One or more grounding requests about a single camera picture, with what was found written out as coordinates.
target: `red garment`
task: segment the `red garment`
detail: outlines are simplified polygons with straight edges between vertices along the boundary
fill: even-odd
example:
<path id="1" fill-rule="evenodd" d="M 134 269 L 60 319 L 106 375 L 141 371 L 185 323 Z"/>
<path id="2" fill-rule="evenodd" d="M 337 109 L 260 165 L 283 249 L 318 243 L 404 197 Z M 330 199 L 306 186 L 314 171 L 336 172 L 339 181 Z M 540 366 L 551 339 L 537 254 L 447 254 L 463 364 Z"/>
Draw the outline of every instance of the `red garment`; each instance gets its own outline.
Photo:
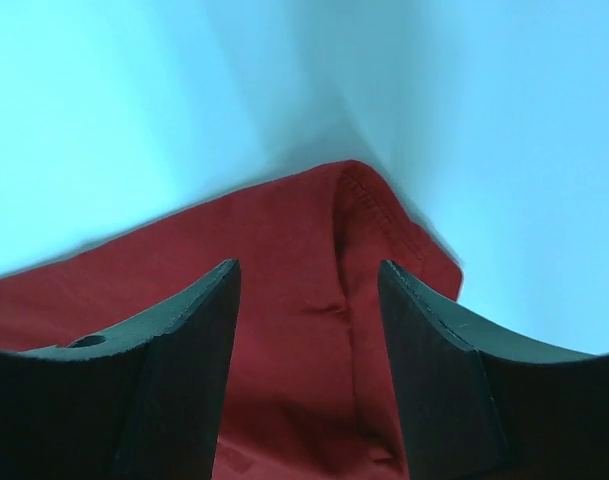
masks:
<path id="1" fill-rule="evenodd" d="M 393 259 L 451 299 L 461 272 L 359 162 L 241 190 L 1 279 L 0 348 L 67 344 L 231 257 L 242 298 L 213 478 L 405 478 L 377 271 Z"/>

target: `light blue wall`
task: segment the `light blue wall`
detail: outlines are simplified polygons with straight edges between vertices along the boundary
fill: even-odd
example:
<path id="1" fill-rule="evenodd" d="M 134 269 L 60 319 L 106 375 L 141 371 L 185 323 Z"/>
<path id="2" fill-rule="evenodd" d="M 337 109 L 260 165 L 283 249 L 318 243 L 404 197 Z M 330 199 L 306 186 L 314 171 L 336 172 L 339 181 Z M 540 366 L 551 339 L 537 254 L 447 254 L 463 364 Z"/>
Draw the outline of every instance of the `light blue wall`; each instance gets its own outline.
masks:
<path id="1" fill-rule="evenodd" d="M 609 2 L 0 0 L 0 275 L 345 157 L 463 304 L 609 350 Z"/>

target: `blue background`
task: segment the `blue background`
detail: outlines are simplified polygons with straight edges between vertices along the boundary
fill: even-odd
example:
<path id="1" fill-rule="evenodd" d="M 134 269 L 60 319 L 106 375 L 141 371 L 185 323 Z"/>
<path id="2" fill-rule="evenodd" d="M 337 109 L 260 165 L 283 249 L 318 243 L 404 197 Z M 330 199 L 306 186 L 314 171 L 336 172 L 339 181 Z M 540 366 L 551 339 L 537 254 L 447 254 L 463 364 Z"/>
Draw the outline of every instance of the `blue background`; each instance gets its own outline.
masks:
<path id="1" fill-rule="evenodd" d="M 0 0 L 0 275 L 347 157 L 464 305 L 609 351 L 609 2 Z"/>

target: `red fabric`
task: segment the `red fabric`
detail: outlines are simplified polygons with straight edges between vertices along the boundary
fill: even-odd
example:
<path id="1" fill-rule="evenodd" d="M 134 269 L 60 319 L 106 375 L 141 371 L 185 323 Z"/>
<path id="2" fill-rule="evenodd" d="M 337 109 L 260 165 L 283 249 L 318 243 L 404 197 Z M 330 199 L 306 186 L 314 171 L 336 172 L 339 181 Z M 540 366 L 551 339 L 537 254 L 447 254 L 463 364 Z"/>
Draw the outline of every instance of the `red fabric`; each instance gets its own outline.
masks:
<path id="1" fill-rule="evenodd" d="M 0 348 L 67 344 L 231 257 L 243 286 L 214 479 L 404 478 L 377 271 L 393 259 L 451 299 L 461 272 L 359 162 L 241 190 L 0 280 Z"/>

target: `red cloth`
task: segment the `red cloth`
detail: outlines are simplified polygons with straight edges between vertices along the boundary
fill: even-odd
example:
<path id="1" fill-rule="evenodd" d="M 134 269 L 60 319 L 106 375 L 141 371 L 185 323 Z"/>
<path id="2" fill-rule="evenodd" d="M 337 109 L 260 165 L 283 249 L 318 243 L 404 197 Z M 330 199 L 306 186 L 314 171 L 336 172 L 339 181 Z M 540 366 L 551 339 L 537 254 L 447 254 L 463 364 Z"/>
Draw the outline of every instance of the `red cloth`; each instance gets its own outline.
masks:
<path id="1" fill-rule="evenodd" d="M 461 272 L 359 162 L 241 190 L 1 279 L 0 348 L 67 344 L 230 257 L 243 286 L 214 479 L 404 478 L 377 271 L 393 259 L 451 299 Z"/>

